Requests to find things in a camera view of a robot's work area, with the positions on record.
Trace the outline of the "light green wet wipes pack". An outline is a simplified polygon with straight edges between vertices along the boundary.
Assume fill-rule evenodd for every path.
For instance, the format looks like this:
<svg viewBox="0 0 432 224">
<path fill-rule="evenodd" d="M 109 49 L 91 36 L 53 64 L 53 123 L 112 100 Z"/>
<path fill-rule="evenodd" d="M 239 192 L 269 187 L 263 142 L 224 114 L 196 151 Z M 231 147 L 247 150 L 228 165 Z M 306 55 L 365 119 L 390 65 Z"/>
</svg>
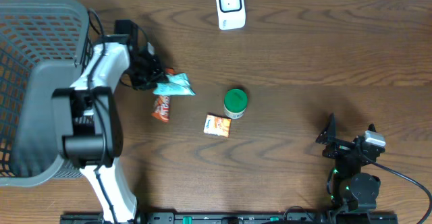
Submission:
<svg viewBox="0 0 432 224">
<path fill-rule="evenodd" d="M 160 96 L 194 96 L 186 73 L 167 74 L 168 82 L 158 82 L 153 94 Z"/>
</svg>

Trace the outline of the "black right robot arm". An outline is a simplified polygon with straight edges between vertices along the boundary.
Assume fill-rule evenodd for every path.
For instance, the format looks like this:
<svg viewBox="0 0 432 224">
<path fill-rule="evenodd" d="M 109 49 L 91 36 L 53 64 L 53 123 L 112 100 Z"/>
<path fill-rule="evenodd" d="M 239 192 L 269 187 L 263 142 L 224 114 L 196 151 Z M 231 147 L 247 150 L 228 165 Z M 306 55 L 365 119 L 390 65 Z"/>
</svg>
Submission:
<svg viewBox="0 0 432 224">
<path fill-rule="evenodd" d="M 332 113 L 315 142 L 325 145 L 322 155 L 335 161 L 328 190 L 337 211 L 367 213 L 375 209 L 381 181 L 362 172 L 362 167 L 375 162 L 385 152 L 385 138 L 376 132 L 375 125 L 370 124 L 364 134 L 349 142 L 337 138 Z"/>
</svg>

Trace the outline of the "orange chocolate bar wrapper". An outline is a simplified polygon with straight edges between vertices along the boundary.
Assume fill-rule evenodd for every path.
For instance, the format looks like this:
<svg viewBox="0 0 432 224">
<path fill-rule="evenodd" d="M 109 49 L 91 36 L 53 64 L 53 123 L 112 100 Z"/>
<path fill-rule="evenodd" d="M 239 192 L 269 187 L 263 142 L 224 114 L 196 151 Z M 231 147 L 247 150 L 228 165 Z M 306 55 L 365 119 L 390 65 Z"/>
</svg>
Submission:
<svg viewBox="0 0 432 224">
<path fill-rule="evenodd" d="M 171 89 L 166 84 L 159 84 L 154 93 L 157 97 L 151 115 L 167 123 L 169 121 L 170 100 L 172 95 Z"/>
</svg>

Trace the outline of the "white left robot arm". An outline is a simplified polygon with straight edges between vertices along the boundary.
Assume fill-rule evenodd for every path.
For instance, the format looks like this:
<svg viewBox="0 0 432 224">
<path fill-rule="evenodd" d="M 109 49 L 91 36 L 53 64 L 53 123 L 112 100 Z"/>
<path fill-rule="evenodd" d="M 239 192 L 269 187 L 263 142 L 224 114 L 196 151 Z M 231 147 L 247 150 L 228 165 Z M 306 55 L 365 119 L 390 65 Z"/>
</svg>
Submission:
<svg viewBox="0 0 432 224">
<path fill-rule="evenodd" d="M 113 95 L 123 75 L 134 90 L 168 81 L 152 45 L 139 46 L 141 32 L 132 20 L 116 20 L 114 33 L 101 35 L 82 75 L 51 96 L 59 156 L 85 176 L 103 207 L 100 214 L 64 214 L 61 223 L 147 222 L 119 162 L 124 136 Z"/>
</svg>

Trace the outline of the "orange snack packet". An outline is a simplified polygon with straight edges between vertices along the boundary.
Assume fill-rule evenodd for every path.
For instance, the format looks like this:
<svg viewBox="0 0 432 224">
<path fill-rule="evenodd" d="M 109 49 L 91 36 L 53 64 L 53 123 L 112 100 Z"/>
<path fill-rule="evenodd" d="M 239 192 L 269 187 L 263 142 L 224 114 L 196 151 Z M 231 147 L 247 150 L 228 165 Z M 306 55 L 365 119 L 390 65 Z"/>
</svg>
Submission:
<svg viewBox="0 0 432 224">
<path fill-rule="evenodd" d="M 228 138 L 230 135 L 230 118 L 207 115 L 203 132 L 214 136 L 223 136 Z"/>
</svg>

